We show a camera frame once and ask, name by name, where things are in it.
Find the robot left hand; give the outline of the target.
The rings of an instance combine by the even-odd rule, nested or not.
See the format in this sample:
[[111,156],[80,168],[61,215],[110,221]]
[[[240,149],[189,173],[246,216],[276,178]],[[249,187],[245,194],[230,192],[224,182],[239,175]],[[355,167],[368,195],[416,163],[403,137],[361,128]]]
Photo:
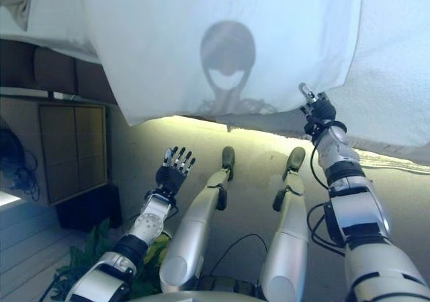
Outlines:
[[168,148],[155,175],[157,192],[166,197],[175,196],[195,162],[192,152],[185,147]]

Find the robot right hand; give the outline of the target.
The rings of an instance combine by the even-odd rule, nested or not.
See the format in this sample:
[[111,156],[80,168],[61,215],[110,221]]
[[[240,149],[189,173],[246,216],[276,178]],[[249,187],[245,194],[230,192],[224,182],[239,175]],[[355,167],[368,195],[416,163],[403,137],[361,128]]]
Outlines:
[[305,117],[314,118],[323,123],[336,119],[336,109],[325,92],[314,93],[305,83],[301,83],[298,88],[306,100],[306,103],[300,107]]

